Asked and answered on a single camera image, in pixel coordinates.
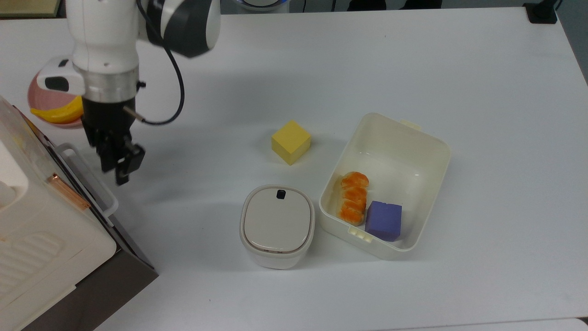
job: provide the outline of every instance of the white plastic container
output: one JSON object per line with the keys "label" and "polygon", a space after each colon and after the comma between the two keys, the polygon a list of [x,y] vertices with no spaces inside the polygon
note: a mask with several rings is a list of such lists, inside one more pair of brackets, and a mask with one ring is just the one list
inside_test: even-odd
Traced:
{"label": "white plastic container", "polygon": [[295,188],[261,186],[245,200],[239,233],[257,264],[288,269],[310,246],[315,233],[315,209],[309,197]]}
{"label": "white plastic container", "polygon": [[[366,114],[347,143],[319,200],[319,222],[327,232],[383,260],[415,247],[449,165],[443,141],[377,113]],[[350,171],[365,174],[367,206],[373,200],[402,206],[400,237],[381,240],[337,218],[338,180]]]}

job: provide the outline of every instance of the lid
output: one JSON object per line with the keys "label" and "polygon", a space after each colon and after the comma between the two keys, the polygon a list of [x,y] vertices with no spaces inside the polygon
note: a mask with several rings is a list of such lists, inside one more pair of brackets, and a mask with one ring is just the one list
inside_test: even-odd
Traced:
{"label": "lid", "polygon": [[286,187],[263,188],[245,206],[245,239],[260,250],[274,253],[297,250],[307,241],[310,225],[310,202]]}

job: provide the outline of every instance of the toy banana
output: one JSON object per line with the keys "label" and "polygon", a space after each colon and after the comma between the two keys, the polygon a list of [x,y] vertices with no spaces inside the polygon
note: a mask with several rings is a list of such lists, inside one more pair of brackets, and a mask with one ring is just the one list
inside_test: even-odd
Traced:
{"label": "toy banana", "polygon": [[54,124],[73,122],[83,115],[82,97],[77,96],[69,104],[51,110],[31,108],[33,115]]}

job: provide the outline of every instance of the black mount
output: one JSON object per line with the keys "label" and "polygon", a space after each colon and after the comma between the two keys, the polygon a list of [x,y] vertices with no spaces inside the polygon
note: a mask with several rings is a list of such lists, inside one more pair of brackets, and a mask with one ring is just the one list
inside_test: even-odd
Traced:
{"label": "black mount", "polygon": [[557,22],[557,15],[555,14],[555,3],[557,0],[543,0],[538,4],[523,4],[527,9],[527,16],[529,21],[533,24],[555,24]]}
{"label": "black mount", "polygon": [[141,166],[145,150],[133,144],[130,128],[135,117],[123,108],[135,109],[135,98],[125,102],[101,103],[82,98],[82,124],[88,143],[96,147],[102,172],[115,169],[116,184],[129,181],[129,174]]}

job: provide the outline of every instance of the box handle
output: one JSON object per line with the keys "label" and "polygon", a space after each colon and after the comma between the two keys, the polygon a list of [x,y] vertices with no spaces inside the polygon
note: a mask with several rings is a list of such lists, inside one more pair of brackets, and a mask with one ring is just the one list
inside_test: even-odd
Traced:
{"label": "box handle", "polygon": [[84,160],[82,158],[82,156],[80,155],[79,151],[72,145],[72,144],[68,144],[68,143],[64,143],[61,144],[59,146],[57,146],[55,148],[55,150],[57,151],[57,153],[59,153],[61,155],[62,158],[65,159],[66,155],[65,155],[65,151],[67,150],[71,150],[73,152],[73,154],[81,161],[81,164],[85,167],[85,169],[78,169],[78,171],[83,171],[84,174],[89,174],[91,178],[88,178],[88,176],[84,176],[86,181],[91,182],[90,185],[96,190],[98,187],[100,187],[102,189],[102,193],[106,194],[108,196],[108,198],[111,201],[111,205],[102,210],[102,214],[104,215],[104,217],[108,218],[110,215],[114,214],[114,212],[118,209],[118,199],[114,196],[114,194],[112,194],[112,192],[106,187],[106,184],[104,184],[103,181],[101,181],[99,178],[96,177],[96,175],[94,175],[94,173],[90,170],[88,163],[86,162],[86,160]]}
{"label": "box handle", "polygon": [[367,242],[367,243],[371,243],[373,236],[365,231],[362,231],[361,229],[358,229],[356,227],[349,227],[349,230],[347,230],[347,233],[351,234],[352,236],[355,236],[357,238],[360,238],[361,240]]}

